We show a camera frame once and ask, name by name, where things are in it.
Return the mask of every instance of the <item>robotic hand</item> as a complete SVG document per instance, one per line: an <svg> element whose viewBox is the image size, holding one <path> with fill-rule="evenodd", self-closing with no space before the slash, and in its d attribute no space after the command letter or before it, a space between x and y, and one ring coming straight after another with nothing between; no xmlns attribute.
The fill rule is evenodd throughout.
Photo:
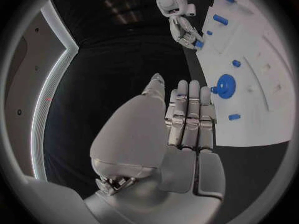
<svg viewBox="0 0 299 224"><path fill-rule="evenodd" d="M194 183L196 159L201 156L200 180L214 185L208 194L223 198L224 171L219 156L212 153L215 109L210 96L210 89L200 89L198 81L188 86L182 80L171 92L165 112L164 80L155 74L141 95L111 116L91 146L100 192L110 196L159 173L161 191L186 193ZM201 191L200 182L196 185L198 195L207 193Z"/></svg>
<svg viewBox="0 0 299 224"><path fill-rule="evenodd" d="M195 27L183 17L196 16L194 4L188 4L187 0L156 0L161 13L169 18L170 31L176 42L189 49L197 50L203 46L203 38Z"/></svg>

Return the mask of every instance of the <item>blue circular button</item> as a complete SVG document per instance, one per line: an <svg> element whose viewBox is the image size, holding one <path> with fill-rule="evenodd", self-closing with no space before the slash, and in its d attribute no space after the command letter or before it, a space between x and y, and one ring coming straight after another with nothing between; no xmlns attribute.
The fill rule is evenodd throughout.
<svg viewBox="0 0 299 224"><path fill-rule="evenodd" d="M236 91L236 81L231 75L222 75L217 82L217 93L223 99L233 96Z"/></svg>

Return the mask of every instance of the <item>white light strip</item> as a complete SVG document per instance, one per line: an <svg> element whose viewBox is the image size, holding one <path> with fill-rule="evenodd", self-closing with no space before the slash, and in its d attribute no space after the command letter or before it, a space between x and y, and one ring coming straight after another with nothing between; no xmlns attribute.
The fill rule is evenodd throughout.
<svg viewBox="0 0 299 224"><path fill-rule="evenodd" d="M51 1L48 1L41 9L41 13L57 38L66 48L54 64L41 88L31 125L30 154L34 176L36 179L47 181L43 158L43 137L51 105L51 99L49 98L54 96L64 72L78 53L79 47L64 26Z"/></svg>

